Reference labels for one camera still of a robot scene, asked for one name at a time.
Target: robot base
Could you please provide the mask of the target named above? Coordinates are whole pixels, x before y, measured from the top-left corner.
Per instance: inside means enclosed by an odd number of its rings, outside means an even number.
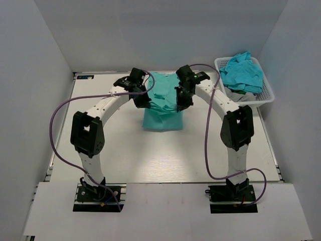
[[[210,196],[211,213],[256,213],[256,204],[246,206],[256,200],[252,185],[232,194],[228,185],[212,185],[205,191]]]
[[[114,192],[116,198],[120,204],[120,208],[123,209],[126,198],[126,185],[124,184],[112,184],[108,187]],[[76,197],[73,207],[73,212],[120,212],[112,197],[111,193],[106,190],[106,193],[103,198],[100,200],[95,199],[92,193],[83,187],[81,184],[78,184]]]

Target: black bracket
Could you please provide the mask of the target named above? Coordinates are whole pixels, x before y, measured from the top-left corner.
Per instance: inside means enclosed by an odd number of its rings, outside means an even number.
[[[114,86],[123,87],[128,92],[141,93],[146,91],[145,85],[142,84],[145,76],[144,71],[133,68],[129,76],[118,79]],[[150,108],[151,99],[147,93],[130,95],[129,98],[134,100],[137,108]]]
[[[238,151],[243,145],[251,142],[254,135],[253,113],[248,105],[240,106],[238,110],[228,111],[223,118],[221,129],[222,142],[228,148]]]
[[[77,152],[84,153],[89,158],[99,154],[105,144],[99,117],[93,118],[87,115],[87,112],[77,111],[72,120],[70,142]]]
[[[196,85],[202,80],[210,79],[205,72],[194,73],[189,65],[185,65],[176,71],[179,86],[176,89],[177,112],[187,109],[193,105],[192,97],[195,94]]]

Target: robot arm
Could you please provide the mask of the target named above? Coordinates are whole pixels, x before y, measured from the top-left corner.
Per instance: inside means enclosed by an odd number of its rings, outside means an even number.
[[[121,78],[114,83],[110,90],[111,97],[103,98],[86,112],[78,111],[73,116],[71,144],[78,152],[83,168],[97,183],[102,185],[106,183],[100,166],[100,152],[105,144],[103,127],[108,119],[132,98],[137,108],[150,107],[150,98],[147,93],[127,94],[146,91],[146,87],[142,84],[145,75],[144,71],[133,68],[128,77]],[[94,184],[88,175],[85,174],[84,178],[81,178],[81,184],[99,199],[105,190]]]
[[[195,74],[188,65],[176,72],[180,82],[177,90],[177,111],[193,105],[192,96],[195,94],[210,104],[214,83],[209,76],[200,72]],[[254,135],[252,109],[249,106],[239,106],[230,100],[222,91],[216,90],[212,102],[212,109],[219,115],[223,124],[221,140],[228,151],[227,176],[246,170],[246,153],[251,137]],[[226,179],[231,195],[247,188],[249,180],[244,172]]]

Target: teal cloth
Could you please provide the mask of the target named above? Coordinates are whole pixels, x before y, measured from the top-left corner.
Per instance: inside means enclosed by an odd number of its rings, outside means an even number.
[[[251,60],[251,53],[235,55],[220,69],[223,84],[229,89],[243,90],[253,94],[262,92],[263,71]]]
[[[176,90],[179,80],[176,74],[164,75],[152,72],[155,86],[148,92],[150,109],[145,109],[142,127],[153,130],[173,130],[183,128],[183,112],[176,112]],[[152,85],[149,78],[147,88]]]

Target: wall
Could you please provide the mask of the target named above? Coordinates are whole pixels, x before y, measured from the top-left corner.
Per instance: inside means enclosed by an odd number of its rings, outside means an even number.
[[[289,1],[259,55],[276,96],[262,108],[282,174],[321,240],[321,2]]]
[[[35,0],[73,71],[257,56],[287,0]]]
[[[52,153],[51,113],[73,75],[33,0],[3,0],[0,25],[0,239],[15,241]]]

